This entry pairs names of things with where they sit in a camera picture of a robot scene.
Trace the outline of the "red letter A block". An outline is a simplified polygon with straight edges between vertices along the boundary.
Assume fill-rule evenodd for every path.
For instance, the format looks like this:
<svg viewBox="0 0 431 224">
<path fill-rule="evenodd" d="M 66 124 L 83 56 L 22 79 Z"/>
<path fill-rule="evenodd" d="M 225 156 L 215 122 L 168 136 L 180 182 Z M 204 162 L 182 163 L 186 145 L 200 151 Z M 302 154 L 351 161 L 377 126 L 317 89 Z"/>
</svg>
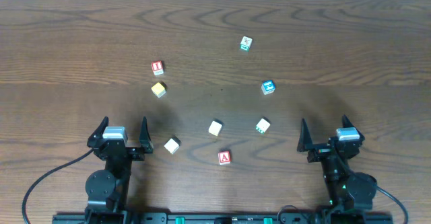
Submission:
<svg viewBox="0 0 431 224">
<path fill-rule="evenodd" d="M 231 155 L 229 151 L 221 151 L 218 153 L 218 161 L 220 165 L 231 163 Z"/>
</svg>

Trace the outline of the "red letter I block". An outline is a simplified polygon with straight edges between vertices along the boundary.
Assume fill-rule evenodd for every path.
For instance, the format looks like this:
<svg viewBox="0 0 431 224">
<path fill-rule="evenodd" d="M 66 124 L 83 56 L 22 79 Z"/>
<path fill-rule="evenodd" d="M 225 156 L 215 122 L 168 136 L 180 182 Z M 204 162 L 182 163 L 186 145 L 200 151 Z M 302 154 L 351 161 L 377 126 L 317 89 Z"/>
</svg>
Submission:
<svg viewBox="0 0 431 224">
<path fill-rule="evenodd" d="M 164 64 L 162 61 L 154 61 L 151 63 L 151 66 L 154 75 L 164 74 Z"/>
</svg>

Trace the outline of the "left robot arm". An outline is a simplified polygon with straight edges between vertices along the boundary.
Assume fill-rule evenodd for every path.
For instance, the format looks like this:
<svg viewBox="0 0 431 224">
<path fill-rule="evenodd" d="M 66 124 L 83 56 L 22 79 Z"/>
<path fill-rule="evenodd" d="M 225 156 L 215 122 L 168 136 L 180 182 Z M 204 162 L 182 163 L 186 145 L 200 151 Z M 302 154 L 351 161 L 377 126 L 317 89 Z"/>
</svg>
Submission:
<svg viewBox="0 0 431 224">
<path fill-rule="evenodd" d="M 104 117 L 88 138 L 87 146 L 105 162 L 103 170 L 91 174 L 86 180 L 88 203 L 84 214 L 85 224 L 129 224 L 139 218 L 125 207 L 133 161 L 143 161 L 154 146 L 143 118 L 139 134 L 139 147 L 127 146 L 127 132 L 123 126 L 109 126 Z"/>
</svg>

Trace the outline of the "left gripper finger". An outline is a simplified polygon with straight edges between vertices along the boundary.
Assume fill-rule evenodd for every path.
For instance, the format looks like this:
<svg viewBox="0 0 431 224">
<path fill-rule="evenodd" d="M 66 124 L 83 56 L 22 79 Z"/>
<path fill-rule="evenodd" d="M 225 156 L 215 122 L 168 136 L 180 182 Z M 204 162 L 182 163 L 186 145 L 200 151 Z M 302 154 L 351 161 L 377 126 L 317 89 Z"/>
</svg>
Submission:
<svg viewBox="0 0 431 224">
<path fill-rule="evenodd" d="M 150 134 L 147 127 L 147 118 L 144 116 L 141 123 L 141 131 L 139 134 L 139 143 L 144 150 L 144 153 L 153 153 L 154 146 L 152 144 Z"/>
<path fill-rule="evenodd" d="M 103 139 L 102 134 L 105 128 L 108 126 L 108 123 L 109 123 L 109 119 L 107 116 L 105 116 L 102 122 L 96 128 L 96 130 L 88 137 L 88 140 L 87 140 L 88 147 L 95 147 Z"/>
</svg>

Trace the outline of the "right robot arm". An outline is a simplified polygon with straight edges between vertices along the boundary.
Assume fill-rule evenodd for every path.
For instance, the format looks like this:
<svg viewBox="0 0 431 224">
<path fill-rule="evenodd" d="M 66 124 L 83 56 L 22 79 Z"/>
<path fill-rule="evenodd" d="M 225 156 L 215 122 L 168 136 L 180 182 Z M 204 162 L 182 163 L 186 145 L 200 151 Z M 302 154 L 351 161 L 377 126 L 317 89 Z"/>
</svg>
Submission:
<svg viewBox="0 0 431 224">
<path fill-rule="evenodd" d="M 305 119 L 302 119 L 297 151 L 307 153 L 309 163 L 322 166 L 330 206 L 323 208 L 314 218 L 315 223 L 341 223 L 343 221 L 366 222 L 365 211 L 372 209 L 376 194 L 374 177 L 356 173 L 348 166 L 348 160 L 360 153 L 364 135 L 342 116 L 342 127 L 326 143 L 314 144 Z"/>
</svg>

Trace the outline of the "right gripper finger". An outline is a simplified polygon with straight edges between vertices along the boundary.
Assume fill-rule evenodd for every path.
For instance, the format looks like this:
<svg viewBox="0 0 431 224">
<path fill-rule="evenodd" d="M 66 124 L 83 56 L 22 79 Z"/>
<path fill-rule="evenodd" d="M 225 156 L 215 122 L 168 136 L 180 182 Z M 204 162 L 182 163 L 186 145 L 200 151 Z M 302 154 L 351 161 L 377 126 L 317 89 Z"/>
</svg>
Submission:
<svg viewBox="0 0 431 224">
<path fill-rule="evenodd" d="M 349 128 L 349 127 L 354 128 L 354 125 L 351 123 L 351 121 L 345 114 L 341 117 L 341 121 L 342 121 L 343 128 Z M 356 131 L 358 132 L 360 139 L 364 140 L 364 135 L 358 129 L 356 129 Z"/>
<path fill-rule="evenodd" d="M 297 152 L 305 152 L 312 149 L 313 142 L 305 119 L 301 121 L 300 137 L 297 145 Z"/>
</svg>

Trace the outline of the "blue number 2 block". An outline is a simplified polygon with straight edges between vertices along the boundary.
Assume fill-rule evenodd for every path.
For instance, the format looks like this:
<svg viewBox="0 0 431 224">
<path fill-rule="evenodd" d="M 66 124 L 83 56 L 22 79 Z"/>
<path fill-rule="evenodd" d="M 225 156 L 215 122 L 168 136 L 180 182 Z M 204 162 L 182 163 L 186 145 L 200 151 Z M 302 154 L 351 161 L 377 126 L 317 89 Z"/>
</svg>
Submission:
<svg viewBox="0 0 431 224">
<path fill-rule="evenodd" d="M 276 89 L 276 86 L 272 80 L 262 82 L 261 90 L 264 95 L 273 93 L 275 89 Z"/>
</svg>

